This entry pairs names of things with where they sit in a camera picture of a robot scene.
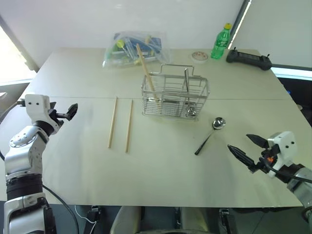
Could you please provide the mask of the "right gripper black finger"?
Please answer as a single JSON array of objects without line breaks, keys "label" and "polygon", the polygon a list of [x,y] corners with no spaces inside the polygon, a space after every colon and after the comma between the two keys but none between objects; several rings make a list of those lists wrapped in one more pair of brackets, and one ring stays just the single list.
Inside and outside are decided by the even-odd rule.
[{"label": "right gripper black finger", "polygon": [[266,139],[262,138],[261,136],[254,135],[254,134],[246,134],[246,136],[257,146],[261,148],[268,148],[269,143]]},{"label": "right gripper black finger", "polygon": [[256,164],[254,163],[254,160],[248,157],[244,151],[232,145],[227,145],[227,147],[236,159],[238,159],[245,166],[247,166],[251,173],[254,173],[258,170]]}]

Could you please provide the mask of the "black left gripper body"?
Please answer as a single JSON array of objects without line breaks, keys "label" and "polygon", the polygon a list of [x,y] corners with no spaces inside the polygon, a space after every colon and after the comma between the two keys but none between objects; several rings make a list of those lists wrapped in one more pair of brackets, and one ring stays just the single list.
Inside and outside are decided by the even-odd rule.
[{"label": "black left gripper body", "polygon": [[49,117],[58,125],[58,127],[61,127],[64,124],[63,120],[59,120],[58,113],[55,109],[48,110]]}]

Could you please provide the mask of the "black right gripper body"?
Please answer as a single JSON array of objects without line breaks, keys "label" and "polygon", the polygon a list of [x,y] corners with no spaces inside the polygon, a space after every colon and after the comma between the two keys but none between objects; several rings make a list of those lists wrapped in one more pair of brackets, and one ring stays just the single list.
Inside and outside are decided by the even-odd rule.
[{"label": "black right gripper body", "polygon": [[260,144],[264,151],[261,152],[259,162],[255,166],[255,170],[269,172],[270,168],[277,162],[277,155],[279,154],[279,146],[274,144],[270,147],[268,144]]}]

